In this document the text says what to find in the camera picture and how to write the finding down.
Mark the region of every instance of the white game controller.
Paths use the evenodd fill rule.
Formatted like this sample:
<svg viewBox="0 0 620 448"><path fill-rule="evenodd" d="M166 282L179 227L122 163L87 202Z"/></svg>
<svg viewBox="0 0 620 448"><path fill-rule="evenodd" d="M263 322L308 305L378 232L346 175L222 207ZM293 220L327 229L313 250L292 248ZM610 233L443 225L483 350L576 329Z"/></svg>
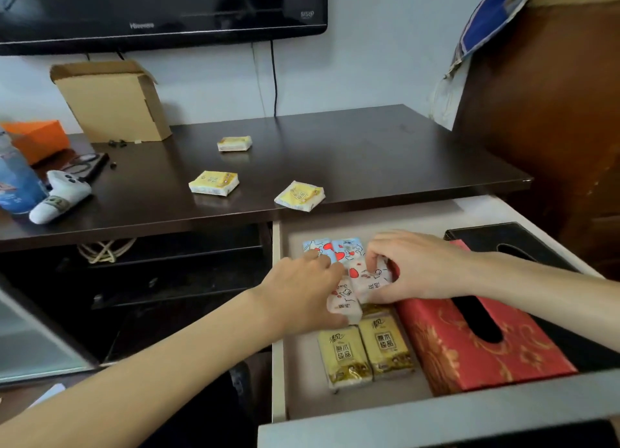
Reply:
<svg viewBox="0 0 620 448"><path fill-rule="evenodd" d="M90 185L63 171L47 172L50 196L33 208L28 216L35 224L46 224L77 205L92 193Z"/></svg>

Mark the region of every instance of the red tissue box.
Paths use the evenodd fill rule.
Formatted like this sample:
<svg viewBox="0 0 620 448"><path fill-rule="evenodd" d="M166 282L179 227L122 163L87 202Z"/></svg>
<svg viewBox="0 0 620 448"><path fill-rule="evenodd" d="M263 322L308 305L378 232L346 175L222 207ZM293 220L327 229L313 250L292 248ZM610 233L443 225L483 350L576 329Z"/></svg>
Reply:
<svg viewBox="0 0 620 448"><path fill-rule="evenodd" d="M452 243L469 250L460 240ZM397 303L435 396L578 373L529 314L491 299L479 300L501 329L499 343L475 335L450 299Z"/></svg>

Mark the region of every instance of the open drawer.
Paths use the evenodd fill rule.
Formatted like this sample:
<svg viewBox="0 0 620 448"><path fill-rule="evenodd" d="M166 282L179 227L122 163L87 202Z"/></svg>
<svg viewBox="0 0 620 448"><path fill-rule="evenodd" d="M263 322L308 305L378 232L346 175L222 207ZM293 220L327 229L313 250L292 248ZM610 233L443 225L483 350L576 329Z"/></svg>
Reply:
<svg viewBox="0 0 620 448"><path fill-rule="evenodd" d="M389 229L442 237L450 228L503 222L521 223L579 271L597 275L506 203L488 195L276 222L274 262L299 257L302 242L314 238L357 236L366 243ZM440 445L620 413L620 370L433 398L417 364L407 377L334 395L327 387L315 333L274 344L272 381L272 421L283 423L260 427L260 447L328 446L334 441L356 448Z"/></svg>

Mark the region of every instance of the desk surface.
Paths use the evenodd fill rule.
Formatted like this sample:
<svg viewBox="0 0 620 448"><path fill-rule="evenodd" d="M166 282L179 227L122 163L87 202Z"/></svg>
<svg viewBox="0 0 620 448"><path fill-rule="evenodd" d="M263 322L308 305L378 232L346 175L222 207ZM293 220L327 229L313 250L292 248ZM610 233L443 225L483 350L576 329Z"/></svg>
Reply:
<svg viewBox="0 0 620 448"><path fill-rule="evenodd" d="M0 251L266 222L307 213L274 198L296 180L324 187L311 214L527 189L531 177L403 106L172 127L162 142L94 145L117 163L93 196L37 226L0 214ZM251 135L244 153L220 153L224 136ZM228 196L191 193L201 172L239 174Z"/></svg>

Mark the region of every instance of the television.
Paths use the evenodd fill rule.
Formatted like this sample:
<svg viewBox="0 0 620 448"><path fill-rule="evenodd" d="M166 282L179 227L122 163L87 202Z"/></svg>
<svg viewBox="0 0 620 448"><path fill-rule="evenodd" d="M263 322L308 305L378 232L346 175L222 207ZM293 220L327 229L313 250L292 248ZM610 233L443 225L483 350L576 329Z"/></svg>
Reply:
<svg viewBox="0 0 620 448"><path fill-rule="evenodd" d="M327 0L0 0L0 55L255 42L326 29Z"/></svg>

